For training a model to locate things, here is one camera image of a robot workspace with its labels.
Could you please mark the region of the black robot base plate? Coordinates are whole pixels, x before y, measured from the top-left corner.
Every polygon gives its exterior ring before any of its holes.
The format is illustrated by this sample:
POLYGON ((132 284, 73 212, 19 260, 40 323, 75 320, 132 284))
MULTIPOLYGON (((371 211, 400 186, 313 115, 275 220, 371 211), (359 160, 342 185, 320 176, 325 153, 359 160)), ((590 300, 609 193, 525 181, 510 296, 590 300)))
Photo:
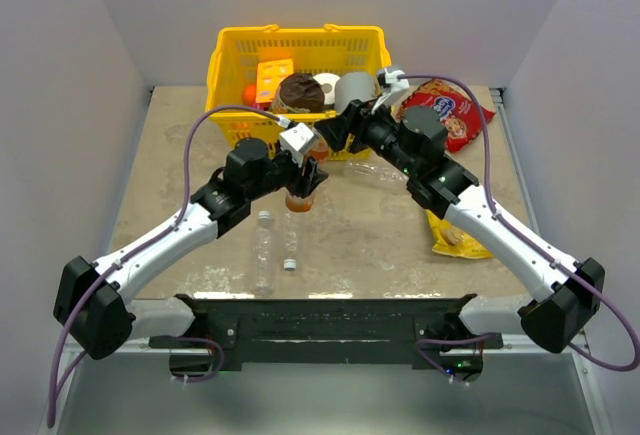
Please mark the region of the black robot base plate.
POLYGON ((226 371, 249 363, 408 365, 471 380, 482 352, 499 335, 479 339, 458 315, 471 296, 385 299, 195 299, 181 301, 195 319, 185 334, 155 336, 170 349, 174 374, 196 375, 212 362, 226 371))

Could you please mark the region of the orange tea bottle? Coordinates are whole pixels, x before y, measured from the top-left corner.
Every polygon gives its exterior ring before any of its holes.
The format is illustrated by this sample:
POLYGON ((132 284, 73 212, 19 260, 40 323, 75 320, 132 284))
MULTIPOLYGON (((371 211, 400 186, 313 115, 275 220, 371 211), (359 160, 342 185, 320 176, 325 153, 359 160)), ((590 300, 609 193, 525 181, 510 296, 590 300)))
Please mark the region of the orange tea bottle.
MULTIPOLYGON (((315 146, 308 152, 308 158, 314 159, 318 169, 324 169, 329 160, 330 149, 325 140, 320 137, 315 146)), ((314 189, 307 197, 297 197, 289 192, 285 196, 285 206, 291 212, 304 213, 311 210, 317 195, 314 189)))

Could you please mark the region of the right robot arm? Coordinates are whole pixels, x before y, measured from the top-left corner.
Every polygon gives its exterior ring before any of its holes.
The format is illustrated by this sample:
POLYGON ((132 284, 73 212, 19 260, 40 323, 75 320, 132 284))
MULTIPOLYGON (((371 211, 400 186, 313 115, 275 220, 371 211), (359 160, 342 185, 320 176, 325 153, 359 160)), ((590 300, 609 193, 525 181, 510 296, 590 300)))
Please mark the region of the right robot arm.
POLYGON ((526 288, 524 297, 465 300, 445 324, 448 341, 469 347, 488 333, 524 334, 542 349, 562 352, 599 308, 604 268, 552 247, 496 202, 478 179, 445 152, 448 131, 431 108, 413 106, 395 120, 387 107, 353 101, 314 125, 334 151, 373 150, 402 174, 422 208, 477 240, 526 288))

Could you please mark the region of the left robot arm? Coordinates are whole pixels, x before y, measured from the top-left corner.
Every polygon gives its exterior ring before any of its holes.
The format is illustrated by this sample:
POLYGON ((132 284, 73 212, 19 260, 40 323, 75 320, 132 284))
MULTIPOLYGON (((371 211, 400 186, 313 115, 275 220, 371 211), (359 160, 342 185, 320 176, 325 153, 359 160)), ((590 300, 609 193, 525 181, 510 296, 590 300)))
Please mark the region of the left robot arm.
POLYGON ((237 142, 225 164, 161 225, 94 262, 81 256, 69 261, 54 318, 91 358, 113 354, 131 338, 138 319, 129 303, 157 275, 236 227, 254 201, 282 188, 307 198, 327 179, 310 155, 317 143, 317 135, 298 128, 280 134, 274 155, 261 139, 237 142))

